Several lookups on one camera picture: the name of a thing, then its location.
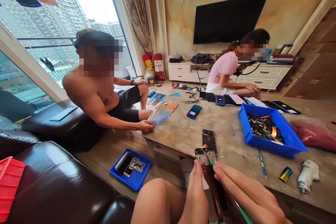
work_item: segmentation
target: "shirtless man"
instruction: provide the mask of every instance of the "shirtless man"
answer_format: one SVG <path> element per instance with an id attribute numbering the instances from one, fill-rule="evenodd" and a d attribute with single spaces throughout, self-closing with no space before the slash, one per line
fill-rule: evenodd
<path id="1" fill-rule="evenodd" d="M 74 46 L 79 66 L 69 70 L 62 81 L 70 100 L 101 127 L 145 133 L 154 129 L 147 120 L 152 113 L 146 110 L 147 83 L 114 77 L 114 65 L 122 51 L 118 41 L 110 34 L 84 29 L 77 33 Z M 133 87 L 117 94 L 114 84 Z M 132 110 L 137 102 L 141 110 Z"/>

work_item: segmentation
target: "black tv screen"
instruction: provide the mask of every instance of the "black tv screen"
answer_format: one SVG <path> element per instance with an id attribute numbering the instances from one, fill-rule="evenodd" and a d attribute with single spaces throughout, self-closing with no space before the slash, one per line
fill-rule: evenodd
<path id="1" fill-rule="evenodd" d="M 231 43 L 254 30 L 266 0 L 227 0 L 196 7 L 194 44 Z"/>

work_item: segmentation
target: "leather sofa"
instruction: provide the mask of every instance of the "leather sofa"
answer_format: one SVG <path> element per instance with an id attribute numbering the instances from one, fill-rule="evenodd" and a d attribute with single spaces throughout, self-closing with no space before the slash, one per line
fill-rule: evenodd
<path id="1" fill-rule="evenodd" d="M 0 132 L 0 160 L 26 164 L 6 224 L 130 223 L 134 201 L 52 141 Z"/>
<path id="2" fill-rule="evenodd" d="M 60 121 L 53 121 L 68 107 L 76 107 L 69 99 L 53 104 L 22 123 L 22 129 L 43 141 L 54 141 L 70 152 L 88 151 L 106 131 L 98 126 L 80 108 L 76 108 Z"/>

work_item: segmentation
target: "marble table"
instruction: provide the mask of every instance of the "marble table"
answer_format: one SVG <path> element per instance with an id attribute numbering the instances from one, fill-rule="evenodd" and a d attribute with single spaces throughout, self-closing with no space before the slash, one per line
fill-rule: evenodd
<path id="1" fill-rule="evenodd" d="M 193 104 L 184 104 L 190 100 L 185 90 L 172 89 L 170 94 L 179 92 L 180 96 L 167 96 L 164 102 L 179 104 L 168 121 L 143 137 L 184 157 L 195 157 L 194 151 L 202 146 L 202 130 L 215 132 L 218 160 L 242 173 L 261 182 L 272 192 L 279 192 L 289 197 L 306 202 L 329 213 L 336 214 L 336 154 L 323 150 L 308 148 L 308 153 L 300 153 L 294 159 L 287 159 L 279 155 L 262 150 L 267 180 L 265 180 L 259 160 L 258 150 L 244 142 L 242 124 L 238 115 L 240 107 L 218 106 L 215 103 L 199 101 L 202 110 L 195 120 L 186 116 Z M 281 100 L 301 111 L 303 115 L 323 117 L 329 120 L 336 115 L 335 106 L 328 102 L 318 102 L 277 96 Z M 160 103 L 155 115 L 172 111 Z M 312 191 L 308 195 L 301 195 L 297 188 L 297 177 L 300 174 L 301 162 L 311 159 L 319 165 L 322 183 L 314 182 Z M 294 170 L 287 183 L 278 179 L 283 169 L 288 166 Z"/>

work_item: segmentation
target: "blue bin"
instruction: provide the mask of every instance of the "blue bin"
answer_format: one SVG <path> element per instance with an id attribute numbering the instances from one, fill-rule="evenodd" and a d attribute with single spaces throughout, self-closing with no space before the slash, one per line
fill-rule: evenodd
<path id="1" fill-rule="evenodd" d="M 300 152 L 308 152 L 308 149 L 302 143 L 297 134 L 293 131 L 292 127 L 276 109 L 258 107 L 248 104 L 242 104 L 241 107 L 242 108 L 238 113 L 243 125 L 245 143 L 257 148 L 266 149 L 286 158 L 293 158 L 295 154 Z M 280 145 L 272 142 L 271 140 L 255 136 L 252 132 L 249 119 L 247 118 L 248 113 L 258 116 L 267 116 L 270 114 L 275 125 L 277 128 L 279 128 L 285 144 Z"/>
<path id="2" fill-rule="evenodd" d="M 115 166 L 126 151 L 131 152 L 134 157 L 138 158 L 141 162 L 145 163 L 145 167 L 143 168 L 141 173 L 137 171 L 133 171 L 130 177 L 127 177 L 125 174 L 123 174 L 122 176 L 119 176 L 119 174 L 116 173 Z M 131 187 L 134 191 L 140 191 L 149 173 L 149 170 L 152 168 L 152 166 L 153 166 L 152 161 L 148 157 L 145 157 L 135 152 L 134 150 L 127 148 L 123 152 L 123 154 L 120 156 L 120 158 L 117 160 L 117 162 L 115 162 L 115 164 L 112 166 L 112 168 L 110 169 L 110 173 L 114 175 L 117 179 L 119 179 L 120 181 L 124 182 L 126 185 Z"/>

